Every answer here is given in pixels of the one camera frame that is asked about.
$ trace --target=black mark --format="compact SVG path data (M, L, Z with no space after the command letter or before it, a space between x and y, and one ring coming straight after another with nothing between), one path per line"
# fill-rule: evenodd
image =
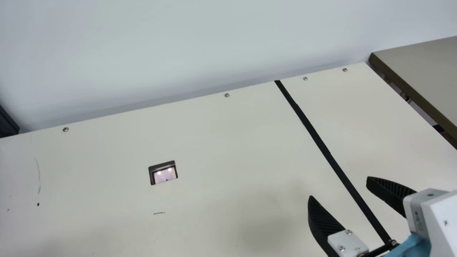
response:
M40 183L40 187L38 188L38 194L40 194L41 191L41 173L40 173L40 165L38 164L37 159L35 158L35 162L37 164L37 169L38 169L38 183Z

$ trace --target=white tabletop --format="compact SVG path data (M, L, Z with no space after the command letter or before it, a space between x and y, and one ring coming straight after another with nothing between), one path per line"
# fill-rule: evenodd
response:
M455 189L457 152L365 64L347 68L283 83L402 241L366 176ZM0 255L323 256L309 195L381 246L274 82L228 93L0 139ZM178 179L151 186L171 160Z

